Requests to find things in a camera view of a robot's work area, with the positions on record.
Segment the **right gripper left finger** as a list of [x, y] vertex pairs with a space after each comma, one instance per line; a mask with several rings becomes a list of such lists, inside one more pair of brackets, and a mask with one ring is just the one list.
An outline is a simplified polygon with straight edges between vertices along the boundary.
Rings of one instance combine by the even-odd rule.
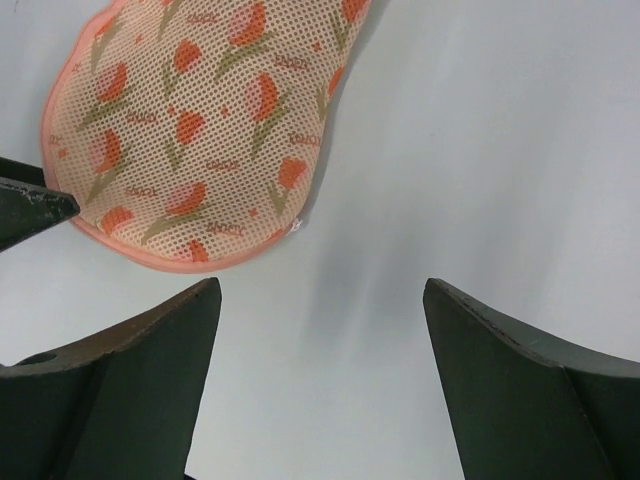
[[204, 279], [1, 370], [5, 479], [183, 479], [221, 310]]

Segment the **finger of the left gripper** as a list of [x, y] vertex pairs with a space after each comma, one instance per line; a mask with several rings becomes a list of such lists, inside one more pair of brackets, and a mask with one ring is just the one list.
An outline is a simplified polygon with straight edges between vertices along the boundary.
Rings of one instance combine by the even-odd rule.
[[1, 251], [66, 222], [80, 213], [71, 194], [46, 187], [43, 169], [1, 158]]

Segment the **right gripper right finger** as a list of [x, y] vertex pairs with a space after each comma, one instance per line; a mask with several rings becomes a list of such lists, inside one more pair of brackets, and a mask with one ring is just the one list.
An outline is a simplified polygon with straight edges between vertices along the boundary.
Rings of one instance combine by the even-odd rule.
[[467, 479], [636, 479], [639, 365], [507, 316], [441, 279], [423, 305]]

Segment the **floral mesh laundry bag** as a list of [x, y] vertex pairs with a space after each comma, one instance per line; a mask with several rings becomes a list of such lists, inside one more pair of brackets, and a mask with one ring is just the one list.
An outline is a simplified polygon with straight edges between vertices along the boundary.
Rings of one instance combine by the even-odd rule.
[[44, 107], [46, 183], [141, 265], [207, 273], [291, 232], [366, 1], [113, 1]]

